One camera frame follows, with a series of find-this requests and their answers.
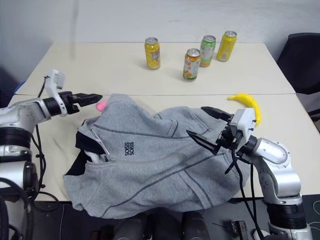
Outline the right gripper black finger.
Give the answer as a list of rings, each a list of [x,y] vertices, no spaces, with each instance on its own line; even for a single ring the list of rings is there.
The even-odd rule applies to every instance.
[[[218,120],[219,119],[223,120],[225,122],[230,122],[232,120],[232,118],[234,117],[233,114],[227,113],[219,108],[214,108],[214,107],[210,107],[210,106],[202,106],[200,109],[203,110],[208,115],[210,115],[211,117],[218,119]]]
[[[218,151],[220,150],[220,146],[213,144],[212,142],[210,142],[206,137],[204,137],[203,135],[190,131],[190,130],[186,130],[186,133],[201,147],[209,150],[213,155],[216,155],[218,153]]]

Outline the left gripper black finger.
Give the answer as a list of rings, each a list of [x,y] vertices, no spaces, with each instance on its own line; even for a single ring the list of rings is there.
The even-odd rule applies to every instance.
[[[77,93],[73,94],[70,97],[73,101],[99,101],[102,98],[102,95],[91,93]]]
[[[98,98],[77,98],[74,103],[78,104],[80,107],[85,107],[88,105],[95,104],[99,101]]]

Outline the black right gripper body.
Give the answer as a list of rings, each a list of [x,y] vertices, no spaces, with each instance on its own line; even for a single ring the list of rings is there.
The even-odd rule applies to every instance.
[[[213,153],[216,155],[220,148],[236,150],[243,138],[243,132],[230,122],[224,127],[218,139],[215,141],[216,146]]]

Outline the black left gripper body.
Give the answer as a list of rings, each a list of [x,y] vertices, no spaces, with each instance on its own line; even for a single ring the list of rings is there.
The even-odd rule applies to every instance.
[[[58,93],[61,97],[68,115],[78,113],[80,110],[73,102],[73,93],[71,91],[62,91]]]

